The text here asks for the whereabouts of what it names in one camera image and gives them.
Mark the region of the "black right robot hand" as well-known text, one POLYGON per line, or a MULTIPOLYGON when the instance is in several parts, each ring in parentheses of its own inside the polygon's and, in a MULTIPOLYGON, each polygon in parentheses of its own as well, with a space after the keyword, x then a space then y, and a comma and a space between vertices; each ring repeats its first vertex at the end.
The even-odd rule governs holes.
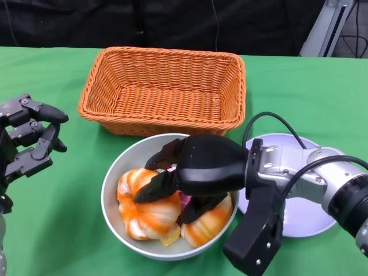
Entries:
POLYGON ((162 172, 140 188, 133 200, 152 203, 181 191, 190 197, 182 222, 190 224, 214 209, 230 191, 245 186, 248 149, 218 135, 191 135, 165 144, 145 164, 162 172))

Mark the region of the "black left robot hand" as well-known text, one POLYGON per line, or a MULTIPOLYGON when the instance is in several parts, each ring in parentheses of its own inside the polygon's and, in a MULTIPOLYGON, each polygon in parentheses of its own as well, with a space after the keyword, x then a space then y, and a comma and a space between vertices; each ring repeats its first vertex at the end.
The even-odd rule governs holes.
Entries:
POLYGON ((65 112, 29 94, 1 103, 1 214, 12 211, 9 184, 51 166, 52 151, 67 151, 59 139, 60 124, 67 121, 65 112))

